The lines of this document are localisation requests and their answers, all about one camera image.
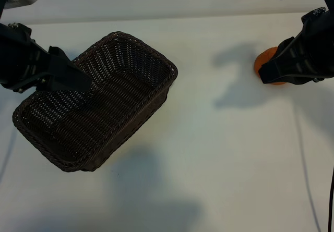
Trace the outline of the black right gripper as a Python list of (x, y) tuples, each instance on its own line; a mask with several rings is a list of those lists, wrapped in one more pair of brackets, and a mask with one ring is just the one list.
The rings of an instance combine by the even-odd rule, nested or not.
[(258, 76), (264, 84), (305, 84), (333, 78), (333, 16), (326, 8), (302, 17), (296, 37), (258, 55)]

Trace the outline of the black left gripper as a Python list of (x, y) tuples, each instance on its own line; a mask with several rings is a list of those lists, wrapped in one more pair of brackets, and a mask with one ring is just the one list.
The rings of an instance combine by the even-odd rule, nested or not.
[(92, 79), (75, 66), (62, 49), (49, 52), (31, 38), (32, 30), (20, 23), (1, 24), (1, 85), (17, 93), (37, 91), (89, 91)]

